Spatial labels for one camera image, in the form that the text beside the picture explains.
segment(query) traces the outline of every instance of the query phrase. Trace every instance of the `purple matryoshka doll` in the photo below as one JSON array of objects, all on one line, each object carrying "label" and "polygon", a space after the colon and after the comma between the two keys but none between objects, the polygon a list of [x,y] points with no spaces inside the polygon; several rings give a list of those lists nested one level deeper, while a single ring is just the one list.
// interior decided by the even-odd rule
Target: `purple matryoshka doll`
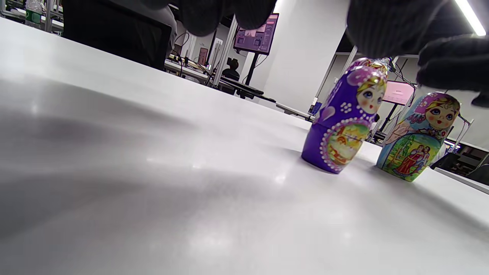
[{"label": "purple matryoshka doll", "polygon": [[302,158],[335,174],[356,155],[384,97],[387,80],[377,69],[348,70],[331,91],[309,130]]},{"label": "purple matryoshka doll", "polygon": [[448,94],[418,99],[385,138],[377,167],[412,182],[438,154],[459,111],[460,103]]},{"label": "purple matryoshka doll", "polygon": [[351,65],[346,69],[346,71],[350,71],[351,69],[358,67],[358,66],[367,66],[367,67],[377,69],[386,77],[387,77],[387,73],[389,71],[389,68],[386,65],[382,64],[381,62],[374,61],[374,60],[366,58],[366,57],[359,58],[359,59],[353,61],[351,63]]}]

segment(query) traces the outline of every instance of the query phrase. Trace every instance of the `green label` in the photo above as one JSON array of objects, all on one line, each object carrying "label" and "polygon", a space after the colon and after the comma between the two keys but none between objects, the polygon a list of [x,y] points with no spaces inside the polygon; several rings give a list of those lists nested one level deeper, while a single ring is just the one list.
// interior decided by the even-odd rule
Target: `green label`
[{"label": "green label", "polygon": [[25,11],[25,19],[27,21],[31,21],[31,22],[36,23],[36,24],[40,24],[41,23],[41,14],[37,13],[35,11],[26,10]]}]

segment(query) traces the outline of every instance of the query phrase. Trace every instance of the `water bottle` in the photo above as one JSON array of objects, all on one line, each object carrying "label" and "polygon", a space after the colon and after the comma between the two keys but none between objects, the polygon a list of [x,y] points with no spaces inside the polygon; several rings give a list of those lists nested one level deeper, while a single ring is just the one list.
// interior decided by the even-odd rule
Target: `water bottle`
[{"label": "water bottle", "polygon": [[41,29],[41,15],[43,6],[41,0],[27,0],[25,2],[25,24],[27,26]]}]

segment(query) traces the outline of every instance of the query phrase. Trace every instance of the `gloved hand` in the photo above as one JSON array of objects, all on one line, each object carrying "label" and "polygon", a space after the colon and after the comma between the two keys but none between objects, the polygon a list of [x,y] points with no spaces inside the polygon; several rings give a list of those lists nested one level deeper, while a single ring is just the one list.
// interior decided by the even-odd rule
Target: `gloved hand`
[{"label": "gloved hand", "polygon": [[369,58],[403,55],[419,46],[447,0],[351,0],[348,36]]},{"label": "gloved hand", "polygon": [[151,9],[161,9],[176,2],[180,20],[187,30],[196,36],[211,34],[221,18],[236,14],[240,27],[257,29],[267,21],[277,0],[143,0]]},{"label": "gloved hand", "polygon": [[441,90],[481,92],[472,104],[489,107],[489,37],[438,39],[420,52],[417,82]]}]

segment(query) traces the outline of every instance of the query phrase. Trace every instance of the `monitor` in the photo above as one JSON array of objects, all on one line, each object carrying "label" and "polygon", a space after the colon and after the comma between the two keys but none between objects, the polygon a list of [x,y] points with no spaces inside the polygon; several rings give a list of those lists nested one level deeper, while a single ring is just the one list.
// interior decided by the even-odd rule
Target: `monitor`
[{"label": "monitor", "polygon": [[414,88],[404,82],[388,81],[383,101],[406,105],[414,93]]},{"label": "monitor", "polygon": [[257,29],[245,30],[238,26],[234,38],[234,48],[269,55],[277,22],[278,13],[272,13],[267,22]]}]

